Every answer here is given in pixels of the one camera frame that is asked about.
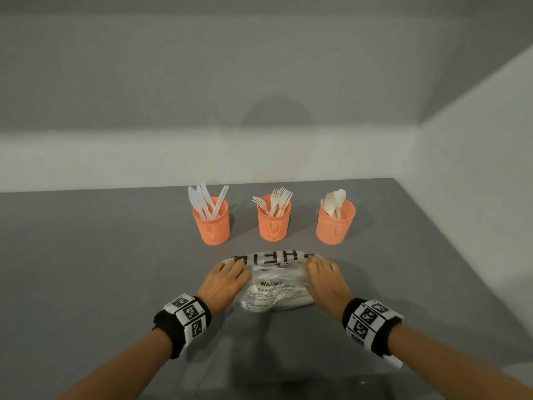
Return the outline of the person's right hand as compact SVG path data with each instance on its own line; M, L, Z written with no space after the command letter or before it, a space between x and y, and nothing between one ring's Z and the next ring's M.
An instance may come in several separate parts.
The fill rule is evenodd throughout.
M342 323L344 311L354 299L345 279L334 262L318 256L310 256L306 266L317 266L316 292L310 293L318 307Z

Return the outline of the person's left hand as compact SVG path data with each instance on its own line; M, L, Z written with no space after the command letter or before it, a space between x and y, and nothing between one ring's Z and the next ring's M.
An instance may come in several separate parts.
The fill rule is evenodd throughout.
M241 292L238 290L238 275L246 267L243 259L220 262L206 276L196 293L215 317L225 311Z

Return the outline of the clear printed plastic bag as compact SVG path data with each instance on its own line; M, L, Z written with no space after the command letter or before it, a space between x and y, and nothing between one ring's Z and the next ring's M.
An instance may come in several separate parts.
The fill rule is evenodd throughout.
M283 282L306 287L308 280L305 264L310 256L315 256L315 254L298 250L269 251L233 256L223 262L243 259L246 267L251 271L250 282L236 297L236 301L240 304L244 291L257 282Z

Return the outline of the person's right forearm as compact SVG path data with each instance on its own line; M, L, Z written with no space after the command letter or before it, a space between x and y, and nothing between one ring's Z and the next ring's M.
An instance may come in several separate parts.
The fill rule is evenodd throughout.
M533 400L533 389L403 324L388 337L400 359L447 400Z

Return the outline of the person's left forearm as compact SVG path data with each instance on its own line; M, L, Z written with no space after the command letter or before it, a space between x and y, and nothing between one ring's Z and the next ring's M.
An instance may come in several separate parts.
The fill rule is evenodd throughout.
M170 360L172 343L160 329L121 351L56 400L137 400Z

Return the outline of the white cutlery bundle in bag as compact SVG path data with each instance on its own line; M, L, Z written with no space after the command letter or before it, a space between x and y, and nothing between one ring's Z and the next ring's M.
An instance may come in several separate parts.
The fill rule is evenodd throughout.
M269 281L250 285L240 300L244 310L254 313L286 311L314 303L315 300L304 286Z

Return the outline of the orange mesh cup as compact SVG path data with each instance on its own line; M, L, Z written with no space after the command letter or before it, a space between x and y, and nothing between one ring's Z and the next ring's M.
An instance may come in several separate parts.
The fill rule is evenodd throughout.
M208 245L222 244L230 238L229 206L225 200L221 202L219 217L214 220L202 220L197 210L192 209L202 240Z
M257 207L258 228L260 236L269 242L284 239L290 222L291 203L289 202L282 216L268 216L260 206Z
M325 244L336 245L343 242L355 217L356 208L350 201L345 200L341 213L342 219L337 220L328 216L319 208L316 235Z

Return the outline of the black wristband with marker tags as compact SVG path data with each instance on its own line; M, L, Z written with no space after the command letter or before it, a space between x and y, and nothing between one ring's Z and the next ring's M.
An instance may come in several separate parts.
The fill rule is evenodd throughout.
M388 339L393 327L402 322L403 315L382 302L358 297L347 304L342 317L343 327L350 338L396 369L401 369L403 362L392 355Z
M212 321L207 304L198 296L178 296L159 311L153 328L159 329L172 344L170 359L177 359L205 331Z

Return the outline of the white plastic knife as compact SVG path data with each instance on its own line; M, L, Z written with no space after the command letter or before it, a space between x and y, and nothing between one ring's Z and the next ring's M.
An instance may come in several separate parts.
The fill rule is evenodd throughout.
M213 202L212 197L210 196L210 193L207 189L205 182L200 183L200 188L201 188L204 201L206 202L208 207L211 209L210 214L212 216L212 219L215 219L217 217L217 215L215 214L216 204Z
M196 210L196 212L198 213L199 215L199 218L203 221L206 221L207 220L207 217L205 216L205 213L202 209L202 206L201 206L201 202L198 200L198 194L197 194L197 191L195 189L193 189L192 187L188 187L188 196L189 196L189 201L192 205L192 207L194 208L194 210Z
M202 208L206 220L213 220L213 216L209 210L208 203L205 201L203 191L200 185L196 187L196 192L198 195L199 206Z
M228 192L228 189L229 189L229 185L224 185L224 187L222 188L220 194L218 195L217 203L216 203L216 205L215 205L215 207L213 209L213 212L212 212L213 219L217 219L219 217L219 211L220 211L220 208L221 208L221 206L223 204L225 195Z

